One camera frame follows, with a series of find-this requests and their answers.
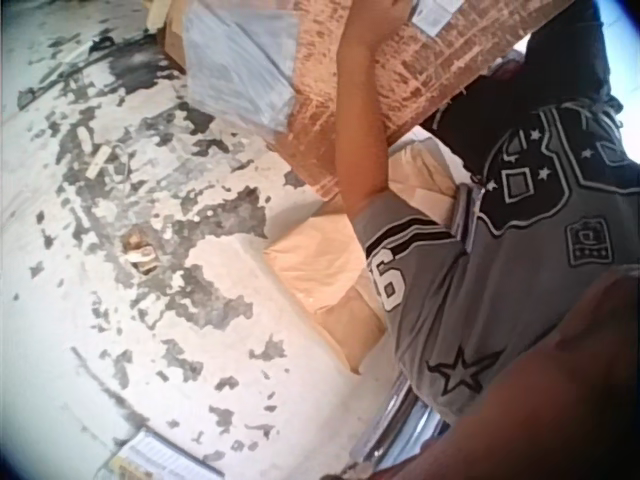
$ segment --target gray jersey shirt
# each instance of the gray jersey shirt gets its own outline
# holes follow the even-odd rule
[[[532,113],[484,181],[471,252],[392,192],[354,221],[396,358],[449,422],[611,265],[640,261],[640,166],[610,112],[585,101]]]

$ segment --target printed number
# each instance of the printed number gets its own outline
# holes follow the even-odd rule
[[[387,312],[400,305],[404,297],[404,278],[402,272],[389,268],[384,272],[381,268],[394,260],[393,253],[383,248],[371,258],[371,276],[375,284],[382,306]]]

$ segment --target beige package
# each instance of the beige package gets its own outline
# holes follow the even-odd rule
[[[391,188],[448,224],[456,186],[437,142],[409,145],[389,161]],[[313,326],[354,373],[386,330],[362,247],[339,197],[268,247],[265,259],[309,313]]]

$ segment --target person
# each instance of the person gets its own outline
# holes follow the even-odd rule
[[[401,370],[453,424],[393,475],[587,478],[631,435],[640,303],[622,268],[640,264],[640,166],[597,6],[576,0],[515,73],[479,77],[422,124],[483,187],[469,250],[388,185],[375,56],[411,7],[353,0],[337,56],[345,209]]]

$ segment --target forearm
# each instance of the forearm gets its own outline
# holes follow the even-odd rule
[[[335,159],[345,209],[353,218],[389,184],[374,54],[357,46],[341,46],[338,54]]]

